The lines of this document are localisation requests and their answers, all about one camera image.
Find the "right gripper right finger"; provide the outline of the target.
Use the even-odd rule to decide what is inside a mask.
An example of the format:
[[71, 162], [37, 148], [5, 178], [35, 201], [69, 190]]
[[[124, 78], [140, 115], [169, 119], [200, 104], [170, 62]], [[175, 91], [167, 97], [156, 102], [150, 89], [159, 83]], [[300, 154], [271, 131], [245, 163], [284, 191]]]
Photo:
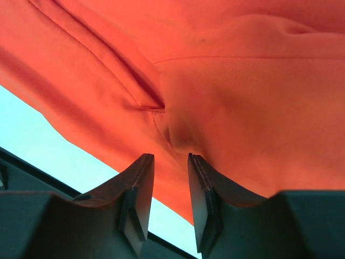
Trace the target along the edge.
[[197, 251], [209, 255], [224, 224], [221, 206], [252, 207], [267, 198], [252, 192], [214, 169], [201, 155], [188, 155], [189, 189]]

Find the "orange t shirt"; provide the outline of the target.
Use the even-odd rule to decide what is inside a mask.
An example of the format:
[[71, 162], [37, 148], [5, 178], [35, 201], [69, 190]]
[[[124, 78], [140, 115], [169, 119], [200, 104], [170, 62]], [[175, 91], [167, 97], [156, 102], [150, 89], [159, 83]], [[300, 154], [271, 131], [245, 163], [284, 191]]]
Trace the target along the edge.
[[187, 156], [265, 197], [344, 188], [344, 1], [1, 1], [1, 85], [192, 221]]

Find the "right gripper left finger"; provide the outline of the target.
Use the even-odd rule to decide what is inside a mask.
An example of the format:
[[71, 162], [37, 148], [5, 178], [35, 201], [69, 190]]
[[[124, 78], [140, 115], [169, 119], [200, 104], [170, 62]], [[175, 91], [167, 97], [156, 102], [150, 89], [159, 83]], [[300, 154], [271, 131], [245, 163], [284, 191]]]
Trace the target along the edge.
[[136, 258], [148, 239], [154, 172], [154, 155], [144, 153], [117, 176], [73, 199], [82, 207], [107, 210], [117, 206], [115, 229]]

